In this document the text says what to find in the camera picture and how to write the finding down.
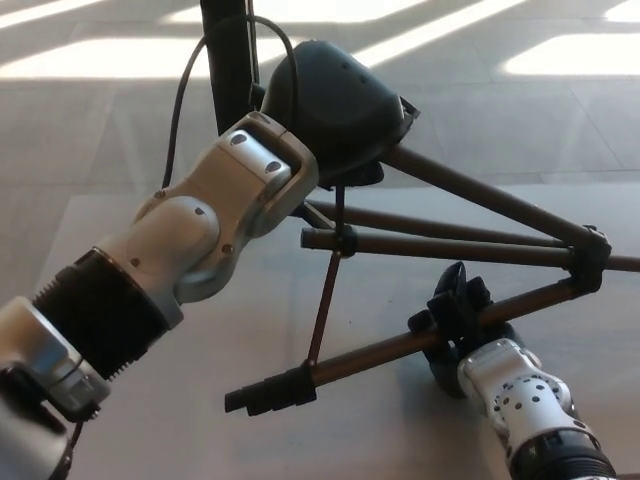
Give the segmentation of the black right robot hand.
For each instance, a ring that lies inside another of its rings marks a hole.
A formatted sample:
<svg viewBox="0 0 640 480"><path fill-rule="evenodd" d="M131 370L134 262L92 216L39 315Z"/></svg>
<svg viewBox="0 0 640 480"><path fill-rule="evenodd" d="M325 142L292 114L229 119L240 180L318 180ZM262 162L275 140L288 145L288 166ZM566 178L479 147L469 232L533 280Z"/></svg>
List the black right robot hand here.
<svg viewBox="0 0 640 480"><path fill-rule="evenodd" d="M414 333L438 331L444 339L422 351L439 388L453 399L465 397L457 379L459 363L478 348L498 339L524 342L508 323L482 327L479 314L493 301L484 280L468 279L463 262L445 269L427 308L408 320Z"/></svg>

